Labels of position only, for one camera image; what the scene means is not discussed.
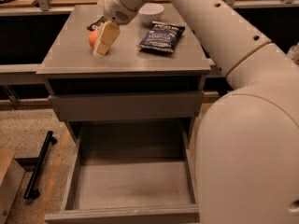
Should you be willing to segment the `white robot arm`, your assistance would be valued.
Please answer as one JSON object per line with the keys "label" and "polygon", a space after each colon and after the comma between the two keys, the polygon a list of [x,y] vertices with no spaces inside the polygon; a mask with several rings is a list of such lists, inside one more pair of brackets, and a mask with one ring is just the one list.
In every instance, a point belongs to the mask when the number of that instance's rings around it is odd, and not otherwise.
{"label": "white robot arm", "polygon": [[[152,0],[102,0],[129,23]],[[299,66],[221,0],[170,0],[232,91],[198,127],[200,224],[299,224]]]}

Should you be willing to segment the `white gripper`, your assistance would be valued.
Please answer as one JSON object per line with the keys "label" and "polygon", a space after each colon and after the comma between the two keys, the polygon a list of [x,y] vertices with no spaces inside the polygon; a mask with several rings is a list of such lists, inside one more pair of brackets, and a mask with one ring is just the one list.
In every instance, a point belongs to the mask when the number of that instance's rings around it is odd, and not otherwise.
{"label": "white gripper", "polygon": [[133,20],[140,8],[153,0],[103,0],[103,15],[108,19],[100,25],[93,56],[105,56],[120,34],[120,26]]}

